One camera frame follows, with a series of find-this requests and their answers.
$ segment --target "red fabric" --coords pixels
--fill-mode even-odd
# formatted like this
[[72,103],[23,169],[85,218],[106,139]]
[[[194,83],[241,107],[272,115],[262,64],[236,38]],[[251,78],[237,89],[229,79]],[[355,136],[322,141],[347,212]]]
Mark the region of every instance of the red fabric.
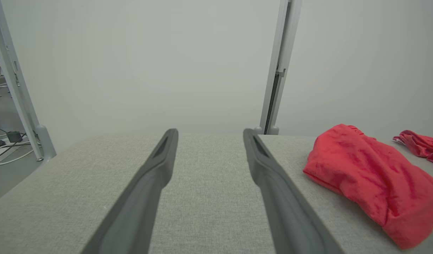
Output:
[[340,124],[320,135],[304,172],[359,204],[401,249],[433,231],[433,177],[354,126]]
[[417,135],[412,131],[402,131],[393,139],[404,143],[415,156],[424,157],[433,162],[433,137]]

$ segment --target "metal frame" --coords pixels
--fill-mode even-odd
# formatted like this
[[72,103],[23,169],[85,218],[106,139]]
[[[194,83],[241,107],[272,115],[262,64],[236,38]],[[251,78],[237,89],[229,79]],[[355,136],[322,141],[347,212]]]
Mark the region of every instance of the metal frame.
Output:
[[278,135],[279,127],[275,126],[277,114],[279,111],[279,104],[281,103],[282,91],[284,91],[285,79],[287,78],[287,72],[289,69],[290,59],[292,56],[293,44],[295,41],[298,21],[300,19],[302,0],[292,0],[290,16],[288,23],[285,27],[285,35],[283,41],[283,48],[279,57],[278,69],[283,71],[283,76],[279,80],[278,89],[276,90],[275,99],[273,101],[273,109],[271,111],[271,119],[268,122],[268,133]]
[[34,125],[32,121],[30,121],[30,117],[26,112],[23,103],[23,96],[18,89],[16,76],[14,74],[13,67],[11,65],[10,57],[7,54],[6,44],[3,39],[3,34],[1,29],[0,29],[0,65],[3,74],[5,75],[5,79],[8,84],[8,89],[10,90],[11,95],[13,97],[13,101],[16,106],[17,113],[19,114],[20,120],[22,121],[23,128],[25,129],[26,135],[28,136],[30,144],[34,150],[34,154],[38,161],[42,161],[43,157],[39,149],[39,146],[37,144],[37,139],[34,133]]
[[281,50],[282,33],[284,32],[285,17],[287,14],[287,5],[289,0],[281,0],[279,4],[279,14],[277,16],[276,33],[273,42],[273,52],[271,53],[270,70],[268,79],[266,80],[265,97],[263,99],[262,114],[260,116],[260,127],[255,128],[257,134],[263,134],[266,127],[266,119],[268,117],[268,109],[270,107],[271,93],[273,91],[273,83],[276,75],[276,68]]

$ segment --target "crumpled red cloth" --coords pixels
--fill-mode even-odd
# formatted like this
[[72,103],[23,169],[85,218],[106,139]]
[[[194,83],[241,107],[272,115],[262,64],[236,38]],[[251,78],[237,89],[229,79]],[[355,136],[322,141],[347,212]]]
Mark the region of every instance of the crumpled red cloth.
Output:
[[354,126],[340,124],[320,135],[304,172],[359,204],[401,249],[433,231],[433,177]]
[[399,136],[393,137],[395,141],[404,143],[415,156],[424,157],[433,162],[433,137],[418,135],[415,132],[402,131]]

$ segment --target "folded red cloth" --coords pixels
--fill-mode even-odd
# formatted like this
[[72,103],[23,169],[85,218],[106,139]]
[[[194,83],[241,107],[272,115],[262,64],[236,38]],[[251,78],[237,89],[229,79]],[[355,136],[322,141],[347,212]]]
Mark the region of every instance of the folded red cloth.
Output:
[[304,172],[359,204],[401,249],[433,231],[433,177],[354,126],[340,124],[320,135]]
[[393,137],[395,141],[401,141],[415,156],[424,157],[433,162],[433,137],[418,135],[412,131],[402,131],[399,136]]

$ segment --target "red cloth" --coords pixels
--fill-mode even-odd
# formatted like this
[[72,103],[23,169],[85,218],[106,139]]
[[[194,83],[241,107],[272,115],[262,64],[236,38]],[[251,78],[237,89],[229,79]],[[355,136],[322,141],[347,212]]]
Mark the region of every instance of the red cloth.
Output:
[[304,172],[359,204],[401,249],[433,231],[433,177],[354,126],[340,124],[320,135]]
[[415,132],[406,130],[393,139],[404,143],[415,156],[424,157],[433,162],[433,137],[417,135]]

